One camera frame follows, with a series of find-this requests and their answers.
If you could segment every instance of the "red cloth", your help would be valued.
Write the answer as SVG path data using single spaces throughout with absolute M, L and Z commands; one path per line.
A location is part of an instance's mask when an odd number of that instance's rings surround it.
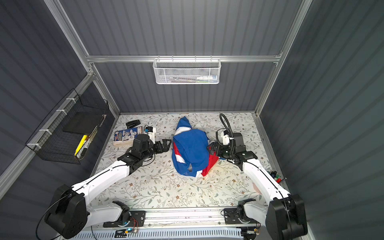
M 218 160 L 218 156 L 216 156 L 216 152 L 213 155 L 209 155 L 208 166 L 201 173 L 203 177 L 205 177 L 208 174 L 209 170 L 215 165 L 217 160 Z

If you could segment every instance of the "blue book cover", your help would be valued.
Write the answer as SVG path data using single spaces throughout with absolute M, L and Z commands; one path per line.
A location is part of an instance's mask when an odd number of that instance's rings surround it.
M 130 129 L 116 131 L 115 138 L 113 139 L 113 141 L 115 142 L 115 141 L 133 140 L 141 133 L 142 133 L 142 127 L 134 127 Z

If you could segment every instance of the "blue cloth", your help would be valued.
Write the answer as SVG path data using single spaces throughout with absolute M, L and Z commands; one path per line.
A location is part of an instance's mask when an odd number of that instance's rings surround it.
M 179 127 L 191 127 L 186 117 L 179 120 L 177 128 Z M 172 150 L 173 165 L 179 174 L 195 177 L 198 171 L 208 166 L 208 137 L 205 132 L 192 129 L 174 136 L 173 141 L 185 161 L 185 163 L 178 162 L 175 150 Z
M 179 123 L 177 124 L 176 130 L 179 127 L 190 127 L 192 128 L 191 124 L 189 123 L 189 120 L 184 116 L 179 120 Z

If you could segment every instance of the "metal frame bar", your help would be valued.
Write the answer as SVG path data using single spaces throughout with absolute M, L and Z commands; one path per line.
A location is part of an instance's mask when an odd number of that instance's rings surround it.
M 283 179 L 283 173 L 281 172 L 280 165 L 277 161 L 277 158 L 275 156 L 275 153 L 273 151 L 271 142 L 269 141 L 269 138 L 265 132 L 262 120 L 260 119 L 260 116 L 257 116 L 255 113 L 253 114 L 253 120 L 255 121 L 255 125 L 257 128 L 257 131 L 259 133 L 260 139 L 263 143 L 265 153 L 268 156 L 268 161 L 271 164 L 271 168 L 277 171 L 277 173 L 281 176 L 281 179 Z M 288 186 L 286 182 L 282 182 L 281 186 L 285 188 L 287 191 L 289 191 Z
M 92 172 L 91 172 L 90 177 L 92 177 L 92 176 L 96 173 L 97 167 L 98 167 L 98 165 L 99 165 L 99 163 L 100 163 L 101 158 L 103 157 L 104 151 L 105 151 L 105 149 L 107 148 L 109 139 L 110 139 L 110 137 L 112 136 L 113 130 L 115 129 L 115 126 L 116 126 L 116 123 L 118 122 L 118 120 L 119 120 L 119 117 L 115 118 L 115 121 L 114 121 L 113 124 L 112 124 L 112 127 L 111 127 L 111 129 L 110 129 L 110 131 L 109 131 L 109 133 L 108 133 L 108 136 L 107 136 L 107 139 L 105 140 L 105 143 L 104 143 L 104 145 L 103 145 L 103 148 L 101 149 L 100 155 L 99 155 L 99 157 L 98 157 L 98 159 L 97 159 L 97 161 L 96 161 L 96 163 L 95 163 L 95 166 L 93 167 L 93 170 L 92 170 Z
M 58 109 L 63 109 L 65 106 L 72 101 L 69 98 L 74 98 L 78 92 L 79 94 L 83 93 L 89 84 L 91 84 L 94 78 L 93 73 L 88 73 L 80 84 L 75 88 L 76 91 L 72 91 L 71 94 L 63 101 L 63 103 L 59 106 Z M 42 129 L 47 129 L 49 125 L 57 118 L 60 112 L 55 111 L 52 116 L 47 120 L 47 122 L 42 126 Z M 43 131 L 38 131 L 35 136 L 31 139 L 31 142 L 37 142 L 38 139 L 41 138 Z M 0 176 L 0 199 L 5 195 L 8 189 L 12 186 L 12 184 L 16 181 L 19 175 L 23 172 L 23 170 L 27 167 L 33 157 L 36 155 L 34 151 L 32 151 L 28 147 L 24 147 L 24 149 L 17 155 L 17 157 L 13 160 L 13 162 L 7 167 L 7 169 Z
M 60 3 L 60 0 L 44 0 L 51 14 L 55 18 L 57 24 L 63 31 L 65 37 L 71 44 L 73 50 L 75 51 L 77 57 L 80 59 L 83 67 L 87 71 L 95 72 L 97 78 L 94 80 L 94 84 L 99 90 L 100 95 L 103 99 L 108 101 L 109 109 L 111 110 L 113 116 L 116 118 L 119 116 L 120 110 L 117 106 L 115 100 L 113 99 L 111 93 L 108 91 L 105 82 L 103 81 L 99 71 L 97 71 L 96 66 L 90 64 L 86 57 L 89 55 L 87 49 L 85 48 L 83 42 L 81 41 L 79 35 L 77 34 L 74 26 L 71 23 L 68 15 L 66 14 L 63 6 Z
M 169 61 L 218 61 L 226 63 L 252 62 L 277 63 L 280 55 L 276 56 L 88 56 L 89 63 L 153 63 L 155 59 Z
M 263 89 L 262 95 L 260 96 L 260 99 L 257 103 L 257 106 L 255 108 L 256 115 L 260 115 L 261 111 L 263 110 L 263 107 L 265 105 L 265 102 L 271 93 L 272 87 L 275 84 L 275 81 L 280 73 L 280 70 L 285 62 L 285 59 L 292 47 L 292 44 L 296 38 L 297 33 L 299 32 L 299 29 L 301 27 L 301 24 L 303 23 L 303 20 L 305 18 L 305 15 L 308 12 L 308 9 L 310 8 L 312 3 L 312 0 L 302 0 L 299 10 L 295 16 L 295 19 L 291 25 L 291 29 L 287 35 L 287 38 L 285 39 L 283 49 L 281 50 L 281 56 L 280 61 L 276 64 L 276 67 L 273 69 L 270 77 L 267 80 L 267 83 Z
M 179 111 L 179 112 L 134 112 L 134 113 L 120 113 L 120 115 L 135 115 L 135 114 L 192 114 L 192 113 L 253 113 L 252 110 L 246 111 Z

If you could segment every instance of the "black cable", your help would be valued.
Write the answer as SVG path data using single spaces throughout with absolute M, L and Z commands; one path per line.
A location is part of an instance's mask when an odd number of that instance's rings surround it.
M 250 162 L 246 162 L 246 163 L 249 163 L 249 164 L 255 166 L 257 169 L 260 169 L 258 166 L 254 165 L 253 163 L 250 163 Z M 262 174 L 263 174 L 263 175 L 264 175 L 264 176 L 271 182 L 271 180 L 265 175 L 265 173 L 264 173 L 263 171 L 261 171 L 261 173 L 262 173 Z M 278 190 L 278 188 L 273 184 L 273 182 L 271 182 L 271 183 L 272 183 L 272 185 L 276 188 L 276 190 L 279 191 L 279 193 L 280 193 L 280 195 L 281 195 L 281 197 L 282 197 L 282 200 L 283 200 L 283 202 L 284 202 L 285 210 L 286 210 L 287 215 L 288 215 L 289 227 L 290 227 L 290 229 L 291 229 L 291 231 L 290 231 L 290 235 L 291 235 L 291 240 L 292 240 L 293 238 L 292 238 L 291 219 L 290 219 L 289 214 L 288 214 L 288 208 L 287 208 L 287 205 L 286 205 L 286 203 L 285 203 L 283 194 L 280 192 L 280 190 Z
M 287 208 L 287 204 L 285 203 L 285 200 L 284 200 L 284 197 L 283 197 L 283 195 L 282 195 L 282 193 L 279 191 L 279 193 L 280 193 L 280 195 L 281 195 L 281 197 L 282 197 L 282 199 L 283 199 L 283 202 L 284 202 L 284 205 L 285 205 L 285 211 L 287 212 L 287 215 L 288 215 L 288 221 L 289 221 L 289 228 L 290 228 L 290 232 L 289 232 L 289 235 L 290 235 L 290 238 L 291 238 L 291 240 L 293 240 L 293 238 L 292 238 L 292 226 L 291 226 L 291 219 L 290 219 L 290 217 L 289 217 L 289 213 L 288 213 L 288 208 Z
M 92 232 L 93 237 L 94 237 L 96 240 L 98 240 L 98 239 L 95 237 L 95 234 L 93 233 L 92 225 L 91 225 L 91 232 Z
M 39 235 L 38 235 L 38 233 L 37 233 L 37 229 L 39 228 L 40 222 L 41 222 L 41 220 L 43 219 L 43 217 L 45 216 L 45 214 L 46 214 L 46 213 L 48 212 L 48 210 L 50 210 L 51 207 L 53 207 L 56 203 L 58 203 L 59 201 L 63 200 L 64 198 L 68 197 L 68 196 L 71 195 L 72 193 L 73 193 L 73 192 L 71 192 L 71 193 L 65 195 L 64 197 L 62 197 L 62 198 L 60 198 L 59 200 L 57 200 L 56 202 L 54 202 L 54 203 L 53 203 L 49 208 L 47 208 L 47 210 L 44 212 L 43 216 L 40 218 L 39 222 L 38 222 L 37 225 L 36 225 L 35 235 L 36 235 L 36 238 L 37 238 L 38 240 L 41 240 L 41 238 L 39 238 Z M 58 235 L 57 237 L 51 238 L 50 240 L 54 240 L 54 239 L 56 239 L 56 238 L 58 238 L 58 237 L 60 237 L 60 236 L 61 236 L 61 234 Z
M 112 169 L 113 169 L 113 168 L 116 168 L 116 167 L 120 167 L 120 166 L 128 166 L 128 165 L 118 165 L 118 166 L 114 166 L 114 167 L 112 167 Z M 90 182 L 92 182 L 93 180 L 95 180 L 96 178 L 98 178 L 99 176 L 103 175 L 103 174 L 106 173 L 106 172 L 109 172 L 109 170 L 108 170 L 108 171 L 105 171 L 105 172 L 103 172 L 103 173 L 101 173 L 100 175 L 97 175 L 96 177 L 94 177 L 93 179 L 91 179 L 89 182 L 87 182 L 85 185 L 88 185 Z M 39 236 L 38 236 L 38 234 L 37 234 L 37 229 L 38 229 L 38 227 L 39 227 L 39 225 L 40 225 L 41 220 L 42 220 L 43 217 L 45 216 L 45 214 L 48 212 L 48 210 L 51 209 L 51 207 L 53 207 L 53 205 L 55 205 L 55 204 L 58 203 L 60 200 L 62 200 L 62 199 L 64 199 L 64 198 L 68 197 L 68 196 L 71 195 L 71 194 L 72 194 L 72 192 L 69 193 L 69 194 L 67 194 L 67 195 L 65 195 L 64 197 L 60 198 L 59 200 L 57 200 L 54 204 L 52 204 L 52 205 L 51 205 L 51 206 L 44 212 L 43 216 L 40 218 L 39 222 L 37 223 L 36 230 L 35 230 L 36 238 L 37 238 L 38 240 L 41 240 L 41 238 L 39 238 Z M 60 236 L 61 236 L 61 234 L 60 234 L 59 236 L 57 236 L 57 237 L 55 237 L 55 238 L 52 238 L 52 239 L 49 239 L 49 240 L 54 240 L 54 239 L 56 239 L 56 238 L 58 238 L 58 237 L 60 237 Z
M 155 161 L 155 158 L 156 158 L 156 155 L 155 154 L 153 154 L 153 160 L 152 160 L 152 162 L 150 162 L 150 163 L 148 163 L 148 164 L 146 164 L 146 165 L 142 165 L 142 166 L 140 166 L 140 167 L 145 167 L 145 166 L 148 166 L 149 164 L 151 164 L 151 163 L 153 163 L 153 161 Z
M 258 166 L 254 165 L 253 163 L 251 162 L 246 162 L 246 163 L 249 163 L 253 166 L 255 166 L 257 169 L 260 169 Z M 272 183 L 272 185 L 277 189 L 277 187 L 273 184 L 273 182 L 267 177 L 267 175 L 265 175 L 265 173 L 263 171 L 261 171 L 261 173 L 268 179 L 268 181 L 270 181 Z
M 143 162 L 148 162 L 148 161 L 151 161 L 153 158 L 153 155 L 151 156 L 151 158 L 149 158 L 148 160 L 144 160 Z
M 221 123 L 224 125 L 224 127 L 225 127 L 226 130 L 228 131 L 228 135 L 229 135 L 229 137 L 230 137 L 230 139 L 229 139 L 229 143 L 230 143 L 229 156 L 232 157 L 232 158 L 234 159 L 234 157 L 233 157 L 233 151 L 234 151 L 235 148 L 234 148 L 233 132 L 232 132 L 231 125 L 229 124 L 229 121 L 228 121 L 227 117 L 226 117 L 224 114 L 220 113 L 219 117 L 220 117 L 220 121 L 221 121 Z
M 226 145 L 220 143 L 220 141 L 218 140 L 218 132 L 219 132 L 220 130 L 222 130 L 222 129 L 226 129 L 226 128 L 223 127 L 223 128 L 220 128 L 219 130 L 216 131 L 216 141 L 217 141 L 217 143 L 218 143 L 220 146 L 222 146 L 222 147 L 226 147 Z

